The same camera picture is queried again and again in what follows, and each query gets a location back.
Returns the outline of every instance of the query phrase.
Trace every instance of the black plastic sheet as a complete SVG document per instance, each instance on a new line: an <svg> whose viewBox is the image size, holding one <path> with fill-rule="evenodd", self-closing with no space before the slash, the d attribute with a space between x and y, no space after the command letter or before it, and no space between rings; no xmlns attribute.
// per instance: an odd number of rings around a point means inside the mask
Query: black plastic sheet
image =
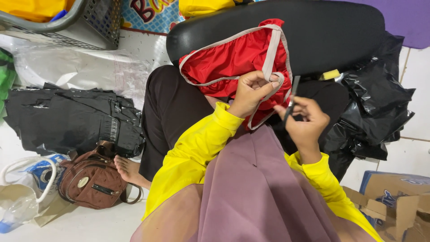
<svg viewBox="0 0 430 242"><path fill-rule="evenodd" d="M118 154L138 156L143 148L141 112L133 101L113 91L43 89L9 91L7 124L20 137L25 150L41 155L83 154L99 140L114 142Z"/></svg>
<svg viewBox="0 0 430 242"><path fill-rule="evenodd" d="M404 37L387 32L375 55L354 64L339 81L350 103L327 135L323 151L340 181L354 157L387 160L384 143L400 139L400 130L414 116L408 110L415 89L399 83L399 55Z"/></svg>

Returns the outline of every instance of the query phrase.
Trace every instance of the hand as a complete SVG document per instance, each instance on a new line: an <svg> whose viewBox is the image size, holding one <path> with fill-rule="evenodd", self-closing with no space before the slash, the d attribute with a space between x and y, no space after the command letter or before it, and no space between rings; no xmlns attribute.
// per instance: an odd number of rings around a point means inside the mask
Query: hand
<svg viewBox="0 0 430 242"><path fill-rule="evenodd" d="M321 159L318 138L329 124L330 117L321 111L315 100L296 96L294 102L296 104L292 115L287 118L285 129L296 144L302 163L316 163ZM274 109L284 119L286 109L279 105ZM301 115L303 121L294 120L293 116L297 115Z"/></svg>
<svg viewBox="0 0 430 242"><path fill-rule="evenodd" d="M245 118L253 113L258 102L279 86L279 82L268 83L262 71L252 71L242 75L237 82L236 97L227 112L239 118Z"/></svg>

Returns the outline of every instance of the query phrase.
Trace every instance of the yellow bag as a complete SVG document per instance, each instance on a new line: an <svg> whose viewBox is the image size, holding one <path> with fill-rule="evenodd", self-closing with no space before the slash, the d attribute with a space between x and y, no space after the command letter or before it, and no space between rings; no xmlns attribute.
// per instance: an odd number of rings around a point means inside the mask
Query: yellow bag
<svg viewBox="0 0 430 242"><path fill-rule="evenodd" d="M235 2L241 3L243 0L179 0L179 11L185 17L194 17L224 8L235 6Z"/></svg>
<svg viewBox="0 0 430 242"><path fill-rule="evenodd" d="M67 1L0 0L0 10L33 22L49 22L60 11L67 8Z"/></svg>

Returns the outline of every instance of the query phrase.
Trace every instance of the yellow sponge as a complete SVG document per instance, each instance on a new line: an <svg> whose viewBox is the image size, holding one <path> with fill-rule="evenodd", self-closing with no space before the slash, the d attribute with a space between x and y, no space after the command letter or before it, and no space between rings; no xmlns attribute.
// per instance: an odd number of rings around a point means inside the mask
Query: yellow sponge
<svg viewBox="0 0 430 242"><path fill-rule="evenodd" d="M339 71L333 70L333 71L328 71L328 72L324 72L321 77L319 78L320 81L325 81L328 79L332 79L332 78L336 78L338 76L340 76L341 74L339 73Z"/></svg>

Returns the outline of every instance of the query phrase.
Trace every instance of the scissors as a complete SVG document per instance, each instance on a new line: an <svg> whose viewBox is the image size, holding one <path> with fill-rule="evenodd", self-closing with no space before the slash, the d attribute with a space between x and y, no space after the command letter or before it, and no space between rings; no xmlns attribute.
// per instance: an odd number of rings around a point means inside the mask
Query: scissors
<svg viewBox="0 0 430 242"><path fill-rule="evenodd" d="M295 106L294 97L297 93L297 86L299 82L300 82L300 76L295 76L293 81L293 87L291 88L290 103L288 104L287 110L285 112L284 120L282 122L284 128L287 125L288 115L293 113L293 110L294 110L294 106Z"/></svg>

